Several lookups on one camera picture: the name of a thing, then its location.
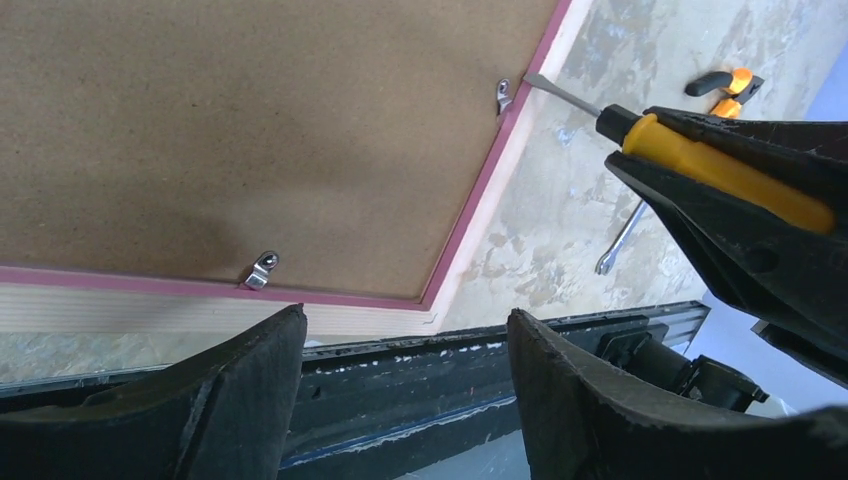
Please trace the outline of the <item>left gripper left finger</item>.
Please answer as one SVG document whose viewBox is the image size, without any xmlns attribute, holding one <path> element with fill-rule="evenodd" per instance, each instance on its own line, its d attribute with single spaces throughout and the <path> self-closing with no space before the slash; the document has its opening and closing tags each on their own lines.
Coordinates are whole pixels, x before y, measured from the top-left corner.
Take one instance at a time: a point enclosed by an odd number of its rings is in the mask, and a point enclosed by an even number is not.
<svg viewBox="0 0 848 480">
<path fill-rule="evenodd" d="M 5 479 L 273 479 L 307 318 L 287 306 L 233 338 L 111 388 L 1 403 Z"/>
</svg>

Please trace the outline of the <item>pink picture frame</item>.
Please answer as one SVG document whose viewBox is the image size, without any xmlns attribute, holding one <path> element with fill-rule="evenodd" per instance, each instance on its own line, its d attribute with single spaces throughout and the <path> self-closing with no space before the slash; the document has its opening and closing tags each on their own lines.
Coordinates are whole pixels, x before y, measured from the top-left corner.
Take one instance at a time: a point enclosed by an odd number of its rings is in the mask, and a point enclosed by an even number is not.
<svg viewBox="0 0 848 480">
<path fill-rule="evenodd" d="M 436 333 L 589 9 L 3 2 L 2 331 Z"/>
</svg>

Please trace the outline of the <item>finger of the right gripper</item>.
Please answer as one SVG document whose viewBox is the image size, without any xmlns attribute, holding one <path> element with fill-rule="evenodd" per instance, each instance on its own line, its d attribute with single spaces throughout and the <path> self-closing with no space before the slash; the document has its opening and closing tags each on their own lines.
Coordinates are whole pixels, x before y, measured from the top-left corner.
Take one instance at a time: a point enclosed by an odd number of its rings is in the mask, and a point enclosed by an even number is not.
<svg viewBox="0 0 848 480">
<path fill-rule="evenodd" d="M 643 160 L 606 167 L 654 208 L 723 302 L 847 360 L 847 232 L 821 235 Z"/>
<path fill-rule="evenodd" d="M 647 110 L 704 143 L 847 214 L 847 123 L 728 119 L 665 107 Z"/>
</svg>

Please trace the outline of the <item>yellow handled screwdriver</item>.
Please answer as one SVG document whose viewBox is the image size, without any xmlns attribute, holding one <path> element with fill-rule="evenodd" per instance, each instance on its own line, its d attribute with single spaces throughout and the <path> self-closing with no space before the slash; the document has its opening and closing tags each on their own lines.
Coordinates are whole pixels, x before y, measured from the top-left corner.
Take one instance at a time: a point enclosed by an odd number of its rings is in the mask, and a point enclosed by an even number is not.
<svg viewBox="0 0 848 480">
<path fill-rule="evenodd" d="M 523 80 L 595 118 L 595 130 L 653 164 L 762 207 L 804 230 L 829 234 L 837 217 L 824 202 L 788 186 L 707 144 L 689 140 L 662 125 L 655 114 L 639 115 L 618 104 L 600 109 L 563 90 L 539 73 Z"/>
</svg>

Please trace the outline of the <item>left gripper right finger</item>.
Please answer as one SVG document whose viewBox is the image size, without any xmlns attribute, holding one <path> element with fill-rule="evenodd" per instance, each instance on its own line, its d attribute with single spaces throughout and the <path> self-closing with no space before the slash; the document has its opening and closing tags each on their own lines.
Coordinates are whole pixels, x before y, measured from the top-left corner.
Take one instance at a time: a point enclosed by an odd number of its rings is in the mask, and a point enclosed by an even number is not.
<svg viewBox="0 0 848 480">
<path fill-rule="evenodd" d="M 655 387 L 529 313 L 508 351 L 535 479 L 843 479 L 847 411 L 763 418 Z"/>
</svg>

